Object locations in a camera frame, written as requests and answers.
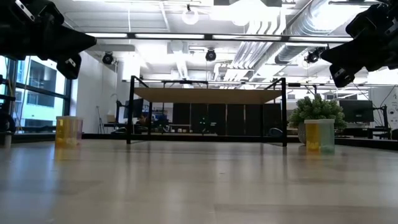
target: cable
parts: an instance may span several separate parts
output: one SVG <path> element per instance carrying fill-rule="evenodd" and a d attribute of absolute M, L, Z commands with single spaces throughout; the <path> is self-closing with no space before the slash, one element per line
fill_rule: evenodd
<path fill-rule="evenodd" d="M 366 99 L 368 99 L 369 101 L 371 101 L 371 100 L 369 99 L 369 97 L 367 97 L 367 96 L 362 92 L 362 90 L 360 90 L 360 89 L 358 88 L 358 86 L 355 85 L 355 83 L 353 83 L 353 84 L 354 84 L 354 86 L 361 92 L 361 94 L 362 94 L 363 96 L 366 97 Z M 381 125 L 382 119 L 381 119 L 380 111 L 379 111 L 379 110 L 376 110 L 376 111 L 377 111 L 377 113 L 379 114 L 380 122 L 378 122 L 378 121 L 376 121 L 376 120 L 375 120 L 374 122 L 376 122 L 376 124 L 382 126 L 382 125 Z"/>
<path fill-rule="evenodd" d="M 397 86 L 397 85 L 394 85 L 394 86 L 391 88 L 391 91 L 388 93 L 388 95 L 385 97 L 385 99 L 381 102 L 381 104 L 380 104 L 379 107 L 381 107 L 381 106 L 383 105 L 383 103 L 385 102 L 385 100 L 390 96 L 390 94 L 392 93 L 392 91 L 394 90 L 394 88 L 395 88 L 396 86 Z"/>

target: ceiling pipe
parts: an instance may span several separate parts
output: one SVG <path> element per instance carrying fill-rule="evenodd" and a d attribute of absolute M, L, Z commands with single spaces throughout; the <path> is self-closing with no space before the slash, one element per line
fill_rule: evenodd
<path fill-rule="evenodd" d="M 258 30 L 257 34 L 265 34 L 266 31 L 269 30 L 271 24 L 272 24 L 271 22 L 262 21 L 260 29 Z M 250 61 L 254 57 L 254 53 L 257 52 L 262 42 L 251 42 L 250 44 L 251 45 L 249 47 L 247 57 L 244 60 L 242 60 L 241 63 L 238 64 L 239 68 L 249 68 L 248 61 Z"/>
<path fill-rule="evenodd" d="M 283 10 L 280 11 L 279 17 L 276 18 L 276 22 L 273 22 L 270 26 L 270 29 L 266 34 L 280 34 L 285 29 L 286 25 L 286 15 L 283 13 Z M 258 52 L 255 54 L 255 57 L 252 61 L 249 61 L 249 68 L 252 68 L 256 62 L 260 60 L 260 58 L 265 54 L 267 49 L 271 46 L 271 43 L 261 42 L 259 46 Z"/>
<path fill-rule="evenodd" d="M 169 20 L 167 19 L 166 12 L 164 10 L 163 2 L 159 2 L 159 7 L 160 7 L 160 11 L 162 12 L 163 20 L 164 20 L 164 23 L 166 24 L 167 31 L 171 32 Z"/>
<path fill-rule="evenodd" d="M 338 17 L 322 18 L 322 16 L 330 16 L 330 14 L 332 14 L 330 13 L 332 8 L 328 3 L 329 0 L 310 0 L 303 9 L 289 21 L 283 34 L 328 35 L 338 26 L 346 22 L 351 16 L 359 12 L 359 10 L 342 11 L 339 13 Z M 283 43 L 273 43 L 260 61 L 254 66 L 255 73 L 258 73 L 259 70 L 265 66 L 265 63 L 288 64 L 306 49 L 306 46 L 288 46 Z M 271 74 L 271 76 L 284 68 L 285 67 L 282 66 L 278 71 L 272 71 L 273 74 Z"/>
<path fill-rule="evenodd" d="M 250 21 L 249 28 L 248 28 L 248 31 L 246 32 L 246 34 L 251 34 L 253 28 L 254 28 L 254 21 Z M 233 68 L 238 68 L 237 61 L 239 61 L 243 57 L 243 52 L 245 51 L 247 44 L 248 44 L 247 42 L 241 42 L 238 52 L 236 53 L 235 58 L 231 63 L 231 66 Z"/>
<path fill-rule="evenodd" d="M 261 21 L 254 21 L 253 22 L 253 30 L 251 30 L 251 32 L 248 34 L 264 34 L 264 33 L 261 33 L 261 31 L 264 29 L 264 26 L 268 26 L 268 23 L 265 24 Z M 250 56 L 250 53 L 252 52 L 253 47 L 258 45 L 257 42 L 245 42 L 245 43 L 246 43 L 246 45 L 244 47 L 243 55 L 239 60 L 236 61 L 237 68 L 244 68 L 243 63 Z"/>

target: black panel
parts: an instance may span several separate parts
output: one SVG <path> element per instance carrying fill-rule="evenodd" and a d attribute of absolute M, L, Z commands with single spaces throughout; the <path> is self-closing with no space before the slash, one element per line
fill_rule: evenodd
<path fill-rule="evenodd" d="M 217 123 L 215 127 L 217 135 L 225 135 L 225 105 L 209 105 L 209 122 Z"/>
<path fill-rule="evenodd" d="M 268 135 L 271 128 L 279 128 L 282 130 L 282 115 L 280 103 L 264 104 L 264 135 Z"/>
<path fill-rule="evenodd" d="M 190 105 L 189 103 L 174 103 L 173 124 L 190 124 Z"/>
<path fill-rule="evenodd" d="M 228 105 L 227 109 L 227 135 L 243 136 L 244 120 L 243 105 Z"/>
<path fill-rule="evenodd" d="M 191 104 L 191 129 L 194 133 L 202 133 L 203 125 L 199 122 L 207 116 L 207 104 Z"/>
<path fill-rule="evenodd" d="M 260 105 L 246 105 L 246 135 L 260 136 Z"/>

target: glass window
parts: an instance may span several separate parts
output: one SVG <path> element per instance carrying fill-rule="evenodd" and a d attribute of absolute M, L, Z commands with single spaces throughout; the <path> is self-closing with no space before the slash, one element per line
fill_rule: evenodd
<path fill-rule="evenodd" d="M 2 75 L 3 78 L 7 78 L 8 62 L 8 58 L 0 56 L 0 75 Z"/>
<path fill-rule="evenodd" d="M 26 90 L 16 90 L 16 111 L 13 117 L 22 127 L 55 126 L 57 116 L 63 114 L 63 99 Z"/>
<path fill-rule="evenodd" d="M 39 119 L 26 119 L 25 120 L 25 127 L 41 128 L 44 126 L 53 126 L 53 121 L 45 121 L 45 120 L 39 120 Z"/>
<path fill-rule="evenodd" d="M 27 82 L 30 86 L 65 94 L 65 77 L 57 71 L 57 64 L 51 60 L 43 61 L 37 57 L 27 57 L 24 61 L 19 61 L 17 82 L 23 84 Z"/>
<path fill-rule="evenodd" d="M 6 86 L 4 84 L 0 85 L 0 94 L 6 94 Z"/>

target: green plant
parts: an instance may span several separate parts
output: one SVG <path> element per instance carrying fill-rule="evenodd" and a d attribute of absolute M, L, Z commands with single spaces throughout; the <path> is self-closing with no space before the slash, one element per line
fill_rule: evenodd
<path fill-rule="evenodd" d="M 306 96 L 298 100 L 296 105 L 297 108 L 289 117 L 289 125 L 293 128 L 297 128 L 306 119 L 334 119 L 335 128 L 346 127 L 343 109 L 337 105 L 337 101 L 322 100 L 321 95 L 316 94 L 314 100 Z"/>

